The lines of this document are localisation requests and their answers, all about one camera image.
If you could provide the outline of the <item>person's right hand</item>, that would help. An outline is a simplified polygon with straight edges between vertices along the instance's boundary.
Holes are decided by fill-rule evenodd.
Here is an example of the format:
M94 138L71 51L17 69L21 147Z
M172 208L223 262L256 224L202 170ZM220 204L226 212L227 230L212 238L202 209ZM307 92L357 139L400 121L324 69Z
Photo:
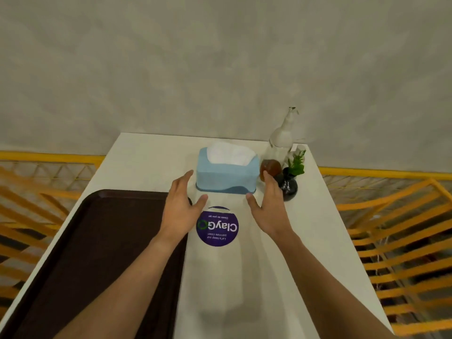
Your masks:
M264 193L262 215L260 219L254 219L259 228L274 241L293 233L287 211L285 209L283 194L276 180L266 171L264 175Z

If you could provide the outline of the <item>person's left hand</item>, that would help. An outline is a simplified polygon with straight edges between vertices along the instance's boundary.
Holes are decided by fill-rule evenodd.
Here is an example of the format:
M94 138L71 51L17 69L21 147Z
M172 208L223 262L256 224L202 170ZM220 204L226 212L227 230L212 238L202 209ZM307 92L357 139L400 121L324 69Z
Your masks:
M190 220L188 182L194 171L187 171L172 182L163 211L161 234L166 240L177 245L195 226L197 221Z

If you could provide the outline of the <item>person's right forearm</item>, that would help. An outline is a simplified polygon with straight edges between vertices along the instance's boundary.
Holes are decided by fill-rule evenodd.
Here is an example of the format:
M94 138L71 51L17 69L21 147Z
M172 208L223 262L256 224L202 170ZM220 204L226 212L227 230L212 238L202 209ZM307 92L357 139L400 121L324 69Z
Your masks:
M292 230L269 234L281 251L320 339L397 339Z

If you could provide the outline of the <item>person's left forearm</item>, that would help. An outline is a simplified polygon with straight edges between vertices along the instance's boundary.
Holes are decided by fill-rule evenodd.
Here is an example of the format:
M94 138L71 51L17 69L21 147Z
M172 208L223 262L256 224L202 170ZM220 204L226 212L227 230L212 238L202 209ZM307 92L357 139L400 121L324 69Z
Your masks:
M133 263L53 339L134 339L169 258L187 234L161 229Z

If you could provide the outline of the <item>round purple sticker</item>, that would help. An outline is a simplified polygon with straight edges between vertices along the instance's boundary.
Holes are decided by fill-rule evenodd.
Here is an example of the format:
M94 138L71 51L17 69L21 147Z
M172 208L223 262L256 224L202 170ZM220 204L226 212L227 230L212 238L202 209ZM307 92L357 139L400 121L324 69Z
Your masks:
M207 245L222 247L229 245L239 232L237 216L223 206L206 208L199 216L196 225L199 238Z

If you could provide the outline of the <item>amber glass condiment bottle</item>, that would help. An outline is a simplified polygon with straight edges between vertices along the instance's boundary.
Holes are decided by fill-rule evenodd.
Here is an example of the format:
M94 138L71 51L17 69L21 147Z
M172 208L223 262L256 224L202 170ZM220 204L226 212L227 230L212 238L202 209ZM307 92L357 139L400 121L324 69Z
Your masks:
M275 177L282 173L282 166L278 160L275 159L263 159L260 165L260 180L264 181L263 172L266 171L270 176Z

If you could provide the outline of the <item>black round vase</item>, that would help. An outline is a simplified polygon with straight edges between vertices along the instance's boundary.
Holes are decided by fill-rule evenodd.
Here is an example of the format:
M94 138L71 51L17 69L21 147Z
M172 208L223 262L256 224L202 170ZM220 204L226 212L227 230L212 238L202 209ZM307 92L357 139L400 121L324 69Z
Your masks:
M289 167L285 167L282 172L274 177L283 194L284 202L294 199L298 192L296 176L289 172Z

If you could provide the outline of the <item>blue tissue box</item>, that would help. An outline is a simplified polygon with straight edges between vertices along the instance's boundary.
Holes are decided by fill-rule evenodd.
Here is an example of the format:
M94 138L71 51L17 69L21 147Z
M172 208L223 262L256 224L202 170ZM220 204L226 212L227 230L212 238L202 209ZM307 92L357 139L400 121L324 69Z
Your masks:
M259 176L259 157L248 165L213 164L207 158L207 148L201 148L196 169L196 188L210 193L254 193Z

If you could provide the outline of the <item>white tissue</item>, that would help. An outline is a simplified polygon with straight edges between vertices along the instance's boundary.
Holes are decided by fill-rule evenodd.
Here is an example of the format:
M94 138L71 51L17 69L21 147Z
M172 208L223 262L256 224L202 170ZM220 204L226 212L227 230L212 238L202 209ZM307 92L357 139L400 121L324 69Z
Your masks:
M206 148L211 164L247 166L256 156L248 147L229 142L215 142Z

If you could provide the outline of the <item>green artificial plant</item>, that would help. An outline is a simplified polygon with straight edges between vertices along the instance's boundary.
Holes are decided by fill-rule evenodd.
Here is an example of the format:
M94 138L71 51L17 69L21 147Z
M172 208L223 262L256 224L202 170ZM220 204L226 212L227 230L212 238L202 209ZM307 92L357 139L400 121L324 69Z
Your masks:
M288 173L291 176L299 176L304 174L304 161L305 161L306 149L296 149L289 153L287 159Z

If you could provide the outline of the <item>dark brown tray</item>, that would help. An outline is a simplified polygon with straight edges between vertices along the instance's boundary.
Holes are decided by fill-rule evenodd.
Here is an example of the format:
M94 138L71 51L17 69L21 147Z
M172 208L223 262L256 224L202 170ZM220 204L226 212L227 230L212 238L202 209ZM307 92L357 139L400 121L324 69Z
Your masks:
M167 195L104 189L86 197L3 319L0 339L53 339L158 234ZM187 238L169 258L134 339L174 339Z

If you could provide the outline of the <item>yellow metal railing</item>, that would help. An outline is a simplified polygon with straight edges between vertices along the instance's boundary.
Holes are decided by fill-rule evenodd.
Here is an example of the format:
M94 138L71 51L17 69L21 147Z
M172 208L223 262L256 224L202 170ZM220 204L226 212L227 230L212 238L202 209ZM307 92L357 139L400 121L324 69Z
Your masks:
M452 172L320 167L401 339L452 339Z
M0 321L104 159L0 150Z

